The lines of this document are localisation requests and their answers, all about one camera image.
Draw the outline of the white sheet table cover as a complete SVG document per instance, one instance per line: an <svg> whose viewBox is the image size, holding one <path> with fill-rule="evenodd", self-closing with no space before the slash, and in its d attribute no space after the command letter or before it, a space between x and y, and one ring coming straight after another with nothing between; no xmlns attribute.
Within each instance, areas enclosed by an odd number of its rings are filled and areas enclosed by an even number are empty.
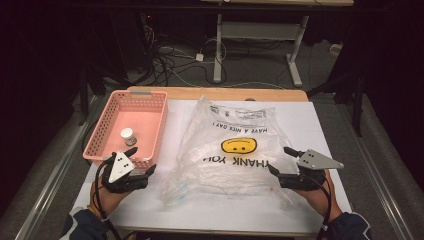
<svg viewBox="0 0 424 240"><path fill-rule="evenodd" d="M189 194L176 205L160 199L161 184L176 166L176 156L184 130L197 100L169 100L159 163L146 189L129 195L110 215L120 229L169 232L201 232L238 235L314 236L322 217L296 193L287 190L299 205L281 205L275 195L282 190L276 177L265 168L270 183L277 186L260 195ZM311 102L217 101L219 105L259 110L275 107L276 121L296 150L312 148L331 156Z"/></svg>

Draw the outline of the person's right hand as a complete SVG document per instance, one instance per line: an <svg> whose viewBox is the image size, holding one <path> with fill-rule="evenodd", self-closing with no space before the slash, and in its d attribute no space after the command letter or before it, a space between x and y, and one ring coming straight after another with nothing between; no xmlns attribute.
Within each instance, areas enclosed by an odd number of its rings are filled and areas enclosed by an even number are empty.
<svg viewBox="0 0 424 240"><path fill-rule="evenodd" d="M323 183L323 188L331 197L331 204L328 204L327 195L322 190L301 191L296 190L296 193L306 199L308 204L322 217L326 217L327 211L330 211L328 222L335 220L342 214L342 211L337 203L335 187L328 170L326 173L326 181Z"/></svg>

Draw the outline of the silver metal rail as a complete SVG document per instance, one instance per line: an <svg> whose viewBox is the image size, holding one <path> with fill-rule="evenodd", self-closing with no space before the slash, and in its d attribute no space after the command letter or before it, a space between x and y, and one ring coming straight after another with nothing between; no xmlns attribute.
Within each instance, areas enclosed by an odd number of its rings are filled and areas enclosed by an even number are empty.
<svg viewBox="0 0 424 240"><path fill-rule="evenodd" d="M82 145L103 105L103 97L90 97L88 115L76 112L31 170L21 193L31 209L14 240L59 238L89 169Z"/></svg>
<svg viewBox="0 0 424 240"><path fill-rule="evenodd" d="M413 240L413 235L407 225L404 217L401 214L400 208L395 201L393 194L389 191L387 185L377 168L370 151L367 149L364 141L359 137L356 131L349 127L349 132L352 135L359 151L361 153L361 160L363 162L365 172L370 178L370 182L376 191L386 217L390 221L392 228L398 240Z"/></svg>

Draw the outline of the clear plastic bag yellow smiley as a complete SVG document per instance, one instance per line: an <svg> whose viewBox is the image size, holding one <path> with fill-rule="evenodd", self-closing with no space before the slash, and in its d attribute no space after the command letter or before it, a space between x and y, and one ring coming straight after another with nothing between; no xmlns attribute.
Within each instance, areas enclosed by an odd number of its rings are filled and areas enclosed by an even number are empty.
<svg viewBox="0 0 424 240"><path fill-rule="evenodd" d="M269 196L286 208L297 203L268 170L295 173L284 153L291 142L277 123L275 109L251 110L200 98L177 154L177 165L162 187L162 199L174 204L192 193Z"/></svg>

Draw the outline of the white metal desk frame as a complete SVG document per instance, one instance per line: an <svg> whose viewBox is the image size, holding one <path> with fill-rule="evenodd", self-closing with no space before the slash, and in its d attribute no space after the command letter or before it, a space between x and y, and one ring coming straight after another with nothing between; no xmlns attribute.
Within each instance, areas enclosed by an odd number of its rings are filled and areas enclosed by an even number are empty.
<svg viewBox="0 0 424 240"><path fill-rule="evenodd" d="M212 3L216 7L229 6L247 6L259 7L352 7L354 0L202 0L203 2ZM214 74L213 82L222 83L224 67L222 65L226 57L227 48L224 46L222 39L250 39L250 40L277 40L277 41L293 41L293 50L285 56L291 79L295 87L301 87L302 81L296 66L296 58L303 40L309 16L303 15L298 23L265 23L259 20L224 20L223 14L217 15L216 22L216 42L215 58L214 58Z"/></svg>

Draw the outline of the pink perforated plastic basket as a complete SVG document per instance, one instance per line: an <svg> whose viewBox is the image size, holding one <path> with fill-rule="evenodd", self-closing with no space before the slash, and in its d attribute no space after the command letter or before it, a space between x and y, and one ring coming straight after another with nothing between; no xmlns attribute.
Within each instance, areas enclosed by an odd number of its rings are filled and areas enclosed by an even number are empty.
<svg viewBox="0 0 424 240"><path fill-rule="evenodd" d="M160 91L116 90L110 95L83 157L99 165L112 152L126 151L121 131L133 130L137 152L130 159L137 169L147 169L158 161L168 113L167 93Z"/></svg>

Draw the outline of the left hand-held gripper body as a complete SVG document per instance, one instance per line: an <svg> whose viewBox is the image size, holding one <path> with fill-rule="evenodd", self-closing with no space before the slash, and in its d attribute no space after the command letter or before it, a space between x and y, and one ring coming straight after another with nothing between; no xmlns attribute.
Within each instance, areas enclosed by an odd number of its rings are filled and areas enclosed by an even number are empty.
<svg viewBox="0 0 424 240"><path fill-rule="evenodd" d="M118 151L107 160L103 171L102 185L112 193L126 193L145 189L148 185L149 174L132 175L135 165L126 153Z"/></svg>

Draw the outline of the dark metal stand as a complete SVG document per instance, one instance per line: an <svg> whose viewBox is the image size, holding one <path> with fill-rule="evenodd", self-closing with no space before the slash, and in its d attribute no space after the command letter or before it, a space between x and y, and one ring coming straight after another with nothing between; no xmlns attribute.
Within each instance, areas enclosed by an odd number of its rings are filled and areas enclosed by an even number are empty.
<svg viewBox="0 0 424 240"><path fill-rule="evenodd" d="M334 101L337 104L353 103L352 127L358 137L361 132L362 102L364 93L364 76L362 74L346 73L339 77L329 80L306 92L308 98L321 92L335 93Z"/></svg>
<svg viewBox="0 0 424 240"><path fill-rule="evenodd" d="M121 87L132 86L132 83L122 76L94 63L83 63L79 68L78 76L81 109L79 126L87 121L89 114L88 88L91 88L94 95L104 96L106 94L105 78L111 79Z"/></svg>

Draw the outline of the small white-capped bottle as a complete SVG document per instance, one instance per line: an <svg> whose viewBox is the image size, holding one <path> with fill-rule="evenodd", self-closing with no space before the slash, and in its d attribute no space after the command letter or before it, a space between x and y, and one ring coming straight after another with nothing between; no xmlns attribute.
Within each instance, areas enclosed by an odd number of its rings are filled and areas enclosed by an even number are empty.
<svg viewBox="0 0 424 240"><path fill-rule="evenodd" d="M122 129L120 136L124 139L127 146L134 146L137 143L137 139L132 128Z"/></svg>

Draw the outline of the person's left hand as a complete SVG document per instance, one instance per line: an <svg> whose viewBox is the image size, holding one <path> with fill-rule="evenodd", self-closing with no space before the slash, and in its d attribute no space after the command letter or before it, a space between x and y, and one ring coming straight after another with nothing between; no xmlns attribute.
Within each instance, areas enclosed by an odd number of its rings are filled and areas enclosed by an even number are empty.
<svg viewBox="0 0 424 240"><path fill-rule="evenodd" d="M87 205L87 208L94 213L97 218L105 219L128 195L130 195L130 192L121 194L112 193L104 188L101 183L99 183L98 186L92 183L90 189L90 203Z"/></svg>

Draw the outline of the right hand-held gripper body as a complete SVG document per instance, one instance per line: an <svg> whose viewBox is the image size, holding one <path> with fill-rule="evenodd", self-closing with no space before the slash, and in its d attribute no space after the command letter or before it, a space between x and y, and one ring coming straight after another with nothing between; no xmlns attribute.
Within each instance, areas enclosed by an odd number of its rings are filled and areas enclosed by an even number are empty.
<svg viewBox="0 0 424 240"><path fill-rule="evenodd" d="M297 158L297 174L282 174L277 177L282 188L291 190L317 190L326 180L326 169L342 169L344 164L315 150L308 149Z"/></svg>

